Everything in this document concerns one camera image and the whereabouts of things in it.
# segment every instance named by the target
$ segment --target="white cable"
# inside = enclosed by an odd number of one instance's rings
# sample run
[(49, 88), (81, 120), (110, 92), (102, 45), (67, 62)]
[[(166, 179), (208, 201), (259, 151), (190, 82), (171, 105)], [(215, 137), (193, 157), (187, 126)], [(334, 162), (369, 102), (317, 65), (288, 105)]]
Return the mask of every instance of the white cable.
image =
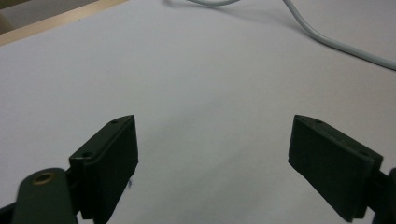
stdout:
[[(232, 3), (238, 2), (240, 0), (224, 0), (224, 1), (218, 1), (218, 2), (213, 2), (213, 1), (206, 1), (206, 0), (187, 0), (199, 5), (203, 5), (206, 7), (221, 7), (221, 6), (226, 6), (230, 5)], [(396, 62), (380, 58), (378, 56), (375, 56), (371, 53), (368, 53), (366, 51), (363, 51), (361, 49), (356, 49), (353, 48), (349, 45), (340, 43), (338, 41), (335, 41), (333, 39), (330, 39), (329, 37), (320, 34), (318, 31), (316, 31), (312, 26), (310, 26), (304, 18), (300, 15), (298, 12), (297, 8), (294, 6), (294, 4), (290, 0), (283, 0), (283, 2), (286, 4), (286, 6), (289, 8), (291, 14), (294, 16), (294, 18), (297, 20), (297, 22), (300, 23), (300, 25), (305, 29), (305, 31), (308, 33), (309, 36), (317, 40), (318, 42), (327, 45), (331, 48), (341, 50), (345, 53), (348, 53), (350, 55), (353, 55), (355, 57), (361, 58), (367, 62), (370, 63), (375, 63), (377, 65), (386, 67), (388, 69), (396, 71)]]
[(238, 2), (240, 0), (225, 0), (225, 1), (206, 1), (206, 0), (187, 0), (206, 7), (222, 7)]

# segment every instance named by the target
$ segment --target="wooden edge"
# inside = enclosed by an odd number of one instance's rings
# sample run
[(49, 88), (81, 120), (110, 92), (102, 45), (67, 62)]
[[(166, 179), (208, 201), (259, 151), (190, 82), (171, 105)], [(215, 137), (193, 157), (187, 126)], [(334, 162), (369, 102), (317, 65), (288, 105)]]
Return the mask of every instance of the wooden edge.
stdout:
[(12, 43), (25, 37), (36, 35), (60, 25), (88, 17), (96, 12), (124, 3), (128, 0), (98, 0), (83, 7), (78, 7), (57, 16), (23, 26), (19, 29), (0, 35), (0, 46)]

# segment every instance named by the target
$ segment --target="screw hole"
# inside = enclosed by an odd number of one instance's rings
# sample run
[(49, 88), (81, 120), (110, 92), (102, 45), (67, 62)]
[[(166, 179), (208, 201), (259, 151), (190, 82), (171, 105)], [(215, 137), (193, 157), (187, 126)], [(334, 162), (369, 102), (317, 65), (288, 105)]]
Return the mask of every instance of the screw hole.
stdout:
[(37, 175), (35, 177), (35, 179), (33, 179), (33, 184), (34, 185), (47, 184), (48, 182), (50, 182), (53, 179), (53, 177), (55, 177), (54, 173), (44, 173), (44, 174)]

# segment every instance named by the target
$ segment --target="round hole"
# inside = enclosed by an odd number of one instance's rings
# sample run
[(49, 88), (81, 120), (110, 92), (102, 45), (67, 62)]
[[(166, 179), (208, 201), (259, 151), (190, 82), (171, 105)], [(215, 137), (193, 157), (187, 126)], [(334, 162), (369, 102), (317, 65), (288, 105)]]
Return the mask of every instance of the round hole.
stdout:
[(84, 158), (89, 158), (91, 155), (92, 155), (91, 152), (84, 152), (84, 153), (82, 153), (82, 157), (84, 157)]
[(53, 179), (53, 177), (55, 177), (54, 173), (43, 173), (43, 174), (37, 175), (33, 179), (33, 184), (34, 185), (47, 184), (48, 182), (50, 182)]

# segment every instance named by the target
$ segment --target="white table surface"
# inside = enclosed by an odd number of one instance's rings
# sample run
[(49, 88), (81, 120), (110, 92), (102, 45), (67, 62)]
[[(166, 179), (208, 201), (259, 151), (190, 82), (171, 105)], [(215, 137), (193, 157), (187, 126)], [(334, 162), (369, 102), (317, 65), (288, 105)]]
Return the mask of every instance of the white table surface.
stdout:
[[(294, 3), (396, 61), (394, 0)], [(309, 38), (282, 1), (130, 0), (0, 48), (0, 205), (130, 114), (140, 163), (109, 223), (345, 223), (287, 163), (295, 114), (396, 166), (396, 73)]]

